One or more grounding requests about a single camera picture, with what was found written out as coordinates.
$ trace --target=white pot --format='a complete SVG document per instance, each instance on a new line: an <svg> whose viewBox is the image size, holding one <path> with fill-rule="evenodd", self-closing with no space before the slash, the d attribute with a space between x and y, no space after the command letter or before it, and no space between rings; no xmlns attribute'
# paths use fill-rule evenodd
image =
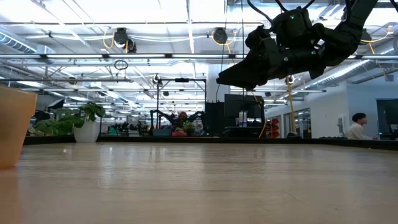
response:
<svg viewBox="0 0 398 224"><path fill-rule="evenodd" d="M85 121L81 128L73 128L76 142L96 142L100 133L100 124L96 121Z"/></svg>

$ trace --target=white shirt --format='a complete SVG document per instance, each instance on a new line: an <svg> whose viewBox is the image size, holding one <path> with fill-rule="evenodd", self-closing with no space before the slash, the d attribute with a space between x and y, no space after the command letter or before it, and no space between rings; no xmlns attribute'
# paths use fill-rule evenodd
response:
<svg viewBox="0 0 398 224"><path fill-rule="evenodd" d="M363 134L363 127L358 123L353 123L346 133L348 139L372 139Z"/></svg>

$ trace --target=computer monitor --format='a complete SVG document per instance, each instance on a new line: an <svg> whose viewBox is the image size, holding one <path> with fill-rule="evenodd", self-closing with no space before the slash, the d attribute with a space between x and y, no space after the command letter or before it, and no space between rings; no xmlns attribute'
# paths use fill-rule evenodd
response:
<svg viewBox="0 0 398 224"><path fill-rule="evenodd" d="M256 96L256 98L262 101L261 96ZM247 111L248 118L262 118L262 113L264 113L254 96L225 94L224 116L237 118L240 111Z"/></svg>

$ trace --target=orange cup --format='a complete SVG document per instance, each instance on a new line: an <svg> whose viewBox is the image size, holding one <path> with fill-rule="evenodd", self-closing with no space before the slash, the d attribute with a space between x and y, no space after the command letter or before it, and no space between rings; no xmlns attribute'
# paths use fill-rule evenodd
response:
<svg viewBox="0 0 398 224"><path fill-rule="evenodd" d="M0 86L0 168L18 162L36 100L35 93Z"/></svg>

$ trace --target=man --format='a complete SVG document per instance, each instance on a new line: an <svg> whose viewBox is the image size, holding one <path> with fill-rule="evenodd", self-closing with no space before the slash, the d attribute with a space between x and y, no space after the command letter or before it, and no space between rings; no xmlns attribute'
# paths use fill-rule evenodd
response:
<svg viewBox="0 0 398 224"><path fill-rule="evenodd" d="M366 114L364 113L356 113L353 116L353 125L349 127L349 130L346 133L346 137L348 139L365 139L372 140L378 139L378 137L369 137L363 134L363 126L368 123L366 119Z"/></svg>

